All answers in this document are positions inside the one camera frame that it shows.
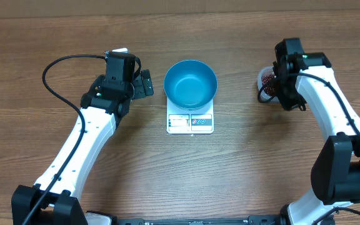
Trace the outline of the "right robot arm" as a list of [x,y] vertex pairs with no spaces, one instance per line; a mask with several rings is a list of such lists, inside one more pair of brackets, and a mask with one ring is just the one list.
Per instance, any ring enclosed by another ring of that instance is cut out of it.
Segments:
[[284,206],[287,224],[332,224],[338,211],[360,203],[360,117],[339,88],[322,52],[306,53],[300,39],[275,47],[274,88],[283,109],[310,108],[325,140],[311,169],[311,188]]

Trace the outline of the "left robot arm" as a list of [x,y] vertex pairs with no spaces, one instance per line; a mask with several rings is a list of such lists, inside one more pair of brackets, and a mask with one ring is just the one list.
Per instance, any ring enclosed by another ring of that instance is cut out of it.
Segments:
[[150,72],[126,48],[106,51],[106,72],[75,107],[76,123],[54,161],[33,186],[20,185],[11,198],[14,224],[117,224],[110,214],[87,211],[80,198],[107,140],[129,112],[130,103],[154,94]]

